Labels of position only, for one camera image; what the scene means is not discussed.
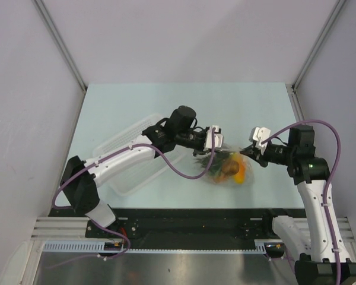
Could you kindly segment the brown kiwi toy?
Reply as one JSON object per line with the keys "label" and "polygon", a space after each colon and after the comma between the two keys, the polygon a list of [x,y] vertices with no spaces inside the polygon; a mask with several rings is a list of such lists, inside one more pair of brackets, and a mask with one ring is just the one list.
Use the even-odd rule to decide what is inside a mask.
{"label": "brown kiwi toy", "polygon": [[221,168],[221,171],[223,174],[225,174],[226,176],[233,176],[238,174],[240,170],[240,166],[239,163],[237,161],[234,160],[227,160]]}

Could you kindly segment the clear zip top bag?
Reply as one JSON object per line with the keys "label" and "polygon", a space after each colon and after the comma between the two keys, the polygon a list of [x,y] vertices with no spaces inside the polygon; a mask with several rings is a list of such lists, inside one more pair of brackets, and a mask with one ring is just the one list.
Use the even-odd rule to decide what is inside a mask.
{"label": "clear zip top bag", "polygon": [[227,187],[250,186],[255,182],[248,157],[240,153],[241,148],[224,144],[215,152],[212,164],[202,177],[208,183]]}

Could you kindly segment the orange papaya slice toy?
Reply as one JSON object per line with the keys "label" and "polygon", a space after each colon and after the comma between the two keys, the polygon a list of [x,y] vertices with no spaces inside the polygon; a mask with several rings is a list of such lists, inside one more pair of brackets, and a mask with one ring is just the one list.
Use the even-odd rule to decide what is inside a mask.
{"label": "orange papaya slice toy", "polygon": [[246,162],[244,161],[244,158],[239,155],[234,155],[233,162],[237,164],[237,171],[233,175],[233,180],[237,184],[243,184],[246,176]]}

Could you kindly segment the toy pineapple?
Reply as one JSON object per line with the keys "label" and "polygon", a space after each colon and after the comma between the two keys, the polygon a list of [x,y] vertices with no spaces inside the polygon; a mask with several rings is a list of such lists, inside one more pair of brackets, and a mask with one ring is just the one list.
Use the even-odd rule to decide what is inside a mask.
{"label": "toy pineapple", "polygon": [[[225,182],[229,177],[223,172],[223,165],[229,158],[228,153],[215,152],[213,161],[205,174],[205,179],[211,183],[220,183]],[[195,164],[201,169],[204,170],[211,158],[211,154],[204,154],[201,156],[195,157]]]}

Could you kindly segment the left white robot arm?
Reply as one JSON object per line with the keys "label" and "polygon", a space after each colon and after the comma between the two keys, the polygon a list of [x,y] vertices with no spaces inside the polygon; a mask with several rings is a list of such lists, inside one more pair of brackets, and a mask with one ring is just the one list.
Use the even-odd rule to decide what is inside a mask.
{"label": "left white robot arm", "polygon": [[108,204],[98,194],[98,188],[114,175],[132,166],[161,157],[172,171],[182,176],[165,156],[176,146],[194,151],[214,151],[217,126],[198,127],[196,112],[179,106],[168,118],[142,131],[132,142],[120,149],[88,160],[70,158],[64,170],[59,190],[66,196],[75,214],[84,215],[98,224],[106,237],[115,236],[119,222]]}

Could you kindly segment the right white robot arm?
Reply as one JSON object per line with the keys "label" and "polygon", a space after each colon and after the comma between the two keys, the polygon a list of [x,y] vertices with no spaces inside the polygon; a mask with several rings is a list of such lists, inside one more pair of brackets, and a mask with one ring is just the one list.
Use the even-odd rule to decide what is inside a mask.
{"label": "right white robot arm", "polygon": [[290,216],[271,217],[262,223],[268,238],[283,241],[294,260],[298,284],[354,284],[354,262],[342,240],[333,208],[332,171],[325,159],[316,156],[312,126],[296,124],[289,129],[288,142],[271,143],[271,131],[255,127],[252,143],[241,153],[266,167],[273,163],[286,166],[289,177],[301,196],[309,237],[303,235]]}

